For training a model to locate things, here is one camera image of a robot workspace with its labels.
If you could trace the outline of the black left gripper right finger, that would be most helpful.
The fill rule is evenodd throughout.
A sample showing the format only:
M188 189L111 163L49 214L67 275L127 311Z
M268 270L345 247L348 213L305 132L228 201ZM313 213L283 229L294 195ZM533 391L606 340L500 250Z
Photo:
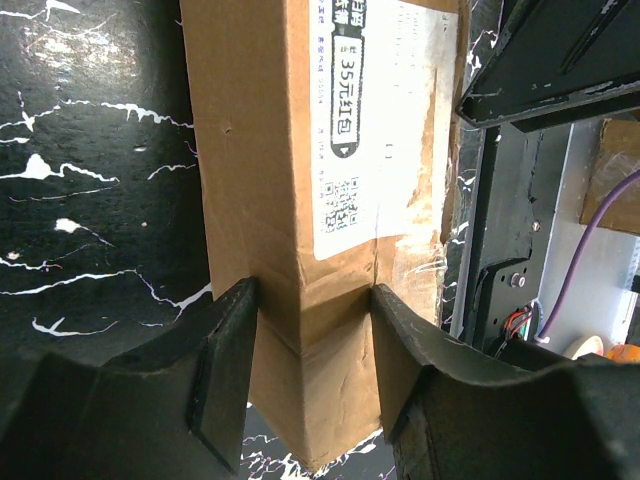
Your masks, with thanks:
M639 368L521 340L497 356L389 287L370 313L381 419L401 479L635 479Z

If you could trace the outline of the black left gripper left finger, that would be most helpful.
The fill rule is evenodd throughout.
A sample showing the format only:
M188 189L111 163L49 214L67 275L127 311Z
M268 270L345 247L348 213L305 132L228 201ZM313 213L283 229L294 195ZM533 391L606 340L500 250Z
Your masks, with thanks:
M1 359L5 479L230 479L239 470L258 282L101 366Z

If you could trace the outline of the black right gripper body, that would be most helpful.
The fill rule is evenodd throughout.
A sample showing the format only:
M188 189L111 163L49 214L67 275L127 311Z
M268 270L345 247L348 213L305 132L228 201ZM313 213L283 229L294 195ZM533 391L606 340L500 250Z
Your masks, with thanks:
M534 131L639 107L636 1L507 1L457 114Z

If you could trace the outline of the brown cardboard express box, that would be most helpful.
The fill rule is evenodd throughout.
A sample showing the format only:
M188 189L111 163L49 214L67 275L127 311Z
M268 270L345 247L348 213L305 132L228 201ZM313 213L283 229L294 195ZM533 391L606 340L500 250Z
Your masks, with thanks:
M249 400L310 471L381 426L371 288L439 320L467 8L181 3L213 292L258 280Z

